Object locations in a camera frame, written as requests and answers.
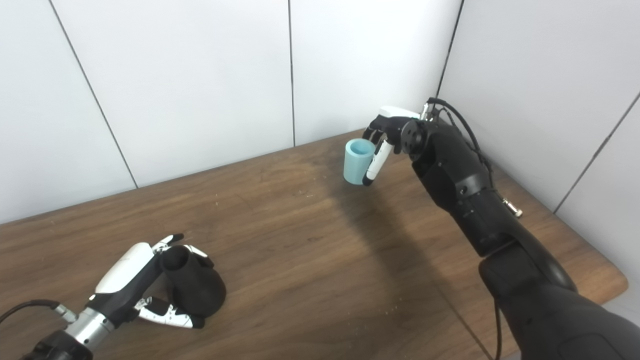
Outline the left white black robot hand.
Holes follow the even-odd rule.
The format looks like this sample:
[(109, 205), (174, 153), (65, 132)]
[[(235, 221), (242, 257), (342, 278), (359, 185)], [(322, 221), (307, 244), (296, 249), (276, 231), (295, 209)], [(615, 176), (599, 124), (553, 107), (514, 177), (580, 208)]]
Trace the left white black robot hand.
[(115, 329), (135, 319), (203, 328), (224, 305), (227, 288), (210, 256), (183, 238), (133, 244), (96, 285), (86, 304), (90, 319)]

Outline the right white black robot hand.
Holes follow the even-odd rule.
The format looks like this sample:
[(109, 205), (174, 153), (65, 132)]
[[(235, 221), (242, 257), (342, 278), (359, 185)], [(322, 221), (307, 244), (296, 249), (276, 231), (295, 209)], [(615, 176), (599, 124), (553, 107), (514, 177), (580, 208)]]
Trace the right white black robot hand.
[(393, 105), (380, 107), (377, 116), (362, 134), (362, 139), (375, 146), (373, 158), (362, 178), (364, 186), (373, 184), (391, 153), (397, 155), (402, 152), (402, 132), (405, 126), (423, 120), (424, 117), (417, 112)]

